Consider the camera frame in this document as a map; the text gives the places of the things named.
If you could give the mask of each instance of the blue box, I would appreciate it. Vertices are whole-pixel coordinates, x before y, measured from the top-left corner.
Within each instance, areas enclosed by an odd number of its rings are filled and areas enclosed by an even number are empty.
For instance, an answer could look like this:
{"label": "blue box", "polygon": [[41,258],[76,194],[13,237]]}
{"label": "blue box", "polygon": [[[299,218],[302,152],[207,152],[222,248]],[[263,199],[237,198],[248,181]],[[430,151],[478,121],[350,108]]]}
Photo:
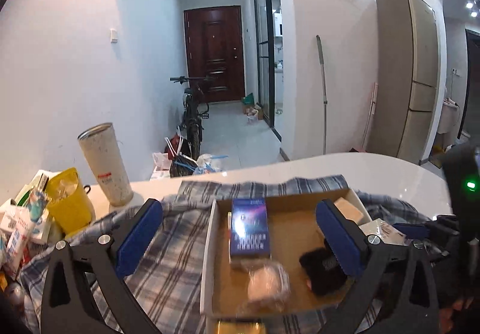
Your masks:
{"label": "blue box", "polygon": [[270,258],[270,236],[264,199],[232,201],[230,262],[242,258]]}

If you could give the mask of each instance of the tile floor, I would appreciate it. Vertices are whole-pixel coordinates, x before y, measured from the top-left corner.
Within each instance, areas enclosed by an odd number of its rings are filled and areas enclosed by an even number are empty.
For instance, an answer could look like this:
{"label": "tile floor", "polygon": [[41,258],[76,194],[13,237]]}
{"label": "tile floor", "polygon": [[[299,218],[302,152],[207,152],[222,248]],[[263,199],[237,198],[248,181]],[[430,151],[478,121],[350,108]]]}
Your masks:
{"label": "tile floor", "polygon": [[283,162],[280,141],[265,121],[249,124],[240,102],[210,105],[210,118],[203,120],[202,154],[228,155],[225,170],[244,169]]}
{"label": "tile floor", "polygon": [[283,113],[275,114],[275,129],[281,136],[283,133]]}

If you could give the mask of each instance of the doorway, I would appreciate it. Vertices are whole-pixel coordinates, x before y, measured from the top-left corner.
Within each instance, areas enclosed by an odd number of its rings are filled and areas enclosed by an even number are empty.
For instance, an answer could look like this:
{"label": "doorway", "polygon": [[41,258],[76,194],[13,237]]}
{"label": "doorway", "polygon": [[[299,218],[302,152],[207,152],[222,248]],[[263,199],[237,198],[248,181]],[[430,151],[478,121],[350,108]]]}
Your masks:
{"label": "doorway", "polygon": [[205,78],[207,102],[239,101],[245,96],[242,11],[240,6],[184,11],[188,76]]}
{"label": "doorway", "polygon": [[458,139],[480,139],[480,34],[466,30],[468,73],[465,107]]}
{"label": "doorway", "polygon": [[258,100],[277,138],[283,130],[283,24],[280,0],[254,0],[257,30]]}

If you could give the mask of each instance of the white countertop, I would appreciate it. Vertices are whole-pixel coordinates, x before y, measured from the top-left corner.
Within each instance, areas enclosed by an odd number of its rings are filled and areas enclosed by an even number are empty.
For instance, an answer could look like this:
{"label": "white countertop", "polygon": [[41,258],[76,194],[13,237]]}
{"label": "white countertop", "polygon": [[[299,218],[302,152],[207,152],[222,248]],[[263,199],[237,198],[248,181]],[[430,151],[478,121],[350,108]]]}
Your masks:
{"label": "white countertop", "polygon": [[[319,178],[337,174],[342,174],[354,190],[396,197],[430,218],[451,213],[448,190],[443,179],[413,163],[367,153],[331,154],[231,172],[133,182],[134,197],[128,205],[141,205],[147,199],[161,200],[164,196],[175,194],[182,181],[217,181],[224,184],[257,181],[277,184],[295,177]],[[88,196],[94,205],[96,219],[118,209],[109,205],[98,185],[92,186]]]}

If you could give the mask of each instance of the bicycle tire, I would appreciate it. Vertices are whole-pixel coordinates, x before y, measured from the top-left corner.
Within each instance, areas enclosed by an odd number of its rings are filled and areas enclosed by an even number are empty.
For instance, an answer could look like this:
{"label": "bicycle tire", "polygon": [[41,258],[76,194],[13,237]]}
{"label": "bicycle tire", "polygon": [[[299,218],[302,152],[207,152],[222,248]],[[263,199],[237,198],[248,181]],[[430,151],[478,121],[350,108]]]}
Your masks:
{"label": "bicycle tire", "polygon": [[200,156],[200,134],[199,128],[197,124],[193,124],[190,127],[190,138],[189,138],[190,146],[191,146],[191,158],[193,160],[197,160]]}

